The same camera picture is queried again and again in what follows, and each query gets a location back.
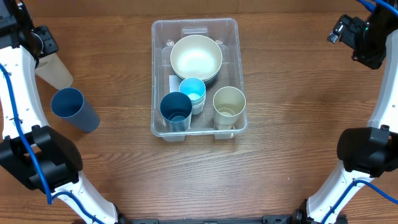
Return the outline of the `blue tall cup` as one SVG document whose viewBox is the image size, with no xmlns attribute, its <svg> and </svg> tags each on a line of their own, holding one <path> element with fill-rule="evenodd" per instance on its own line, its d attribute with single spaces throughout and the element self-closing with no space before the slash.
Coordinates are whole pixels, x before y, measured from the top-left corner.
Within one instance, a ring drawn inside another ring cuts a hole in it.
<svg viewBox="0 0 398 224">
<path fill-rule="evenodd" d="M 51 104 L 52 112 L 78 129 L 90 133 L 100 125 L 100 119 L 76 88 L 64 88 L 54 94 Z"/>
<path fill-rule="evenodd" d="M 183 132 L 190 128 L 192 102 L 184 93 L 171 92 L 160 102 L 160 113 L 171 132 Z"/>
</svg>

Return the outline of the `blue tall cup front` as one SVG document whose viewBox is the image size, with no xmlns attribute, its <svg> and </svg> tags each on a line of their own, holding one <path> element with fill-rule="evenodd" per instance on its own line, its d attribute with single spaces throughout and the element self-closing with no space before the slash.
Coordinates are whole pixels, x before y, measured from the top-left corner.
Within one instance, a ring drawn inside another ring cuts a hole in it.
<svg viewBox="0 0 398 224">
<path fill-rule="evenodd" d="M 52 112 L 78 129 L 90 133 L 100 125 L 100 119 L 76 88 L 64 88 L 54 94 L 51 104 Z"/>
</svg>

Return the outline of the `mint green small cup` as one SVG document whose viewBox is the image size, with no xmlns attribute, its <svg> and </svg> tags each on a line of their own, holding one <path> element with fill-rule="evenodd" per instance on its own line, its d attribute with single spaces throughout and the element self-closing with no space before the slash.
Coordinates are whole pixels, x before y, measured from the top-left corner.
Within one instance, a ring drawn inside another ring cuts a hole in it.
<svg viewBox="0 0 398 224">
<path fill-rule="evenodd" d="M 206 96 L 204 96 L 203 98 L 192 100 L 191 102 L 192 102 L 192 105 L 199 105 L 199 104 L 203 103 L 205 101 L 205 99 L 206 99 Z"/>
</svg>

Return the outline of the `cream bowl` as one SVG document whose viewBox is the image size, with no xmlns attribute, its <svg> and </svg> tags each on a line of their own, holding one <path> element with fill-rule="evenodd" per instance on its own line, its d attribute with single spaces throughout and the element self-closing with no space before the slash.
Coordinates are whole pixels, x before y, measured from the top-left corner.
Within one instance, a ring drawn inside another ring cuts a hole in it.
<svg viewBox="0 0 398 224">
<path fill-rule="evenodd" d="M 182 79 L 197 78 L 203 82 L 216 77 L 221 70 L 223 54 L 220 46 L 204 35 L 189 35 L 172 48 L 170 63 Z"/>
</svg>

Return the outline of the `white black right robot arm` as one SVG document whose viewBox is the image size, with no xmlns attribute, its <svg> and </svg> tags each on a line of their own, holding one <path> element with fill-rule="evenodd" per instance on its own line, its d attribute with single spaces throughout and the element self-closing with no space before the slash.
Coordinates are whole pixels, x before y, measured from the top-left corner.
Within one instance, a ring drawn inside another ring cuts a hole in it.
<svg viewBox="0 0 398 224">
<path fill-rule="evenodd" d="M 397 0 L 362 1 L 362 5 L 369 17 L 364 21 L 341 16 L 328 41 L 351 47 L 351 58 L 373 70 L 385 66 L 376 107 L 365 128 L 342 132 L 333 172 L 283 223 L 347 223 L 340 212 L 365 185 L 397 202 L 371 184 L 384 172 L 397 169 Z"/>
</svg>

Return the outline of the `dark blue bowl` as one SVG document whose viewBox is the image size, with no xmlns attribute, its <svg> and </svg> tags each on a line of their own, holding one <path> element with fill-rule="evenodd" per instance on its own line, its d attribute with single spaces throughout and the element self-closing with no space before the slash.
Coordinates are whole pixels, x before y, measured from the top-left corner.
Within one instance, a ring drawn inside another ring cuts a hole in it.
<svg viewBox="0 0 398 224">
<path fill-rule="evenodd" d="M 177 71 L 176 69 L 173 69 L 173 71 L 176 74 L 176 76 L 178 76 L 182 80 L 186 78 L 197 78 L 203 81 L 204 84 L 210 85 L 217 79 L 218 74 L 221 71 L 221 67 L 216 72 L 201 68 L 182 70 L 182 71 Z"/>
</svg>

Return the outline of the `light blue small cup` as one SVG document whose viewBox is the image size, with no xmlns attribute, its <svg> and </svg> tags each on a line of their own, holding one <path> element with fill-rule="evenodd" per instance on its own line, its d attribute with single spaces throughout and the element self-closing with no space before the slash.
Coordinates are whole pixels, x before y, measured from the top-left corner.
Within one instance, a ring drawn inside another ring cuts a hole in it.
<svg viewBox="0 0 398 224">
<path fill-rule="evenodd" d="M 192 101 L 197 102 L 204 98 L 206 86 L 198 78 L 186 78 L 180 83 L 179 91 L 186 94 Z"/>
</svg>

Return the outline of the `pink small cup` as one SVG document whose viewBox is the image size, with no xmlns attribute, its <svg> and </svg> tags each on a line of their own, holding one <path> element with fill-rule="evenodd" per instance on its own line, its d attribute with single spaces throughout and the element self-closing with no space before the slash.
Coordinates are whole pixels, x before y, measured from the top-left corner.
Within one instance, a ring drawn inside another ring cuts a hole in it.
<svg viewBox="0 0 398 224">
<path fill-rule="evenodd" d="M 198 102 L 197 104 L 192 104 L 193 108 L 199 108 L 205 104 L 205 100 Z"/>
</svg>

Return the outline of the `grey small cup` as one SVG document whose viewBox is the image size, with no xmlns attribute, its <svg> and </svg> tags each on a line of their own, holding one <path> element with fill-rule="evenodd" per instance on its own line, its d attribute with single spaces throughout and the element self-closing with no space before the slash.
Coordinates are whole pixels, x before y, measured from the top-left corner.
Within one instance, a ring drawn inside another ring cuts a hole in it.
<svg viewBox="0 0 398 224">
<path fill-rule="evenodd" d="M 202 112 L 202 110 L 203 110 L 203 107 L 204 107 L 204 105 L 199 107 L 199 108 L 193 108 L 192 107 L 192 115 L 200 114 Z"/>
</svg>

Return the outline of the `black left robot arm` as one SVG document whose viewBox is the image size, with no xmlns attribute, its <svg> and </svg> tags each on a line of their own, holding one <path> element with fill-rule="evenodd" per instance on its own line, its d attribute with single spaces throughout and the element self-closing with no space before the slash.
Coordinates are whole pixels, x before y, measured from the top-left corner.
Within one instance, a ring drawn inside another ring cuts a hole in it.
<svg viewBox="0 0 398 224">
<path fill-rule="evenodd" d="M 59 199 L 86 223 L 127 223 L 127 217 L 94 188 L 75 144 L 45 117 L 36 79 L 57 89 L 51 107 L 87 133 L 100 123 L 57 55 L 46 26 L 35 26 L 22 1 L 1 1 L 1 166 L 48 204 Z"/>
</svg>

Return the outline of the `cream tall cup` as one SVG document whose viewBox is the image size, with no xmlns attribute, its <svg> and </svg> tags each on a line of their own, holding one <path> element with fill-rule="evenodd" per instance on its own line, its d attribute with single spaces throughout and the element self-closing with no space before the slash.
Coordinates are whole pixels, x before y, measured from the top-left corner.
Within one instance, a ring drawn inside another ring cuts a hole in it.
<svg viewBox="0 0 398 224">
<path fill-rule="evenodd" d="M 71 87 L 73 83 L 71 73 L 56 53 L 41 58 L 35 74 L 58 90 Z"/>
<path fill-rule="evenodd" d="M 213 97 L 213 120 L 217 129 L 232 129 L 246 107 L 244 93 L 233 86 L 220 88 Z"/>
</svg>

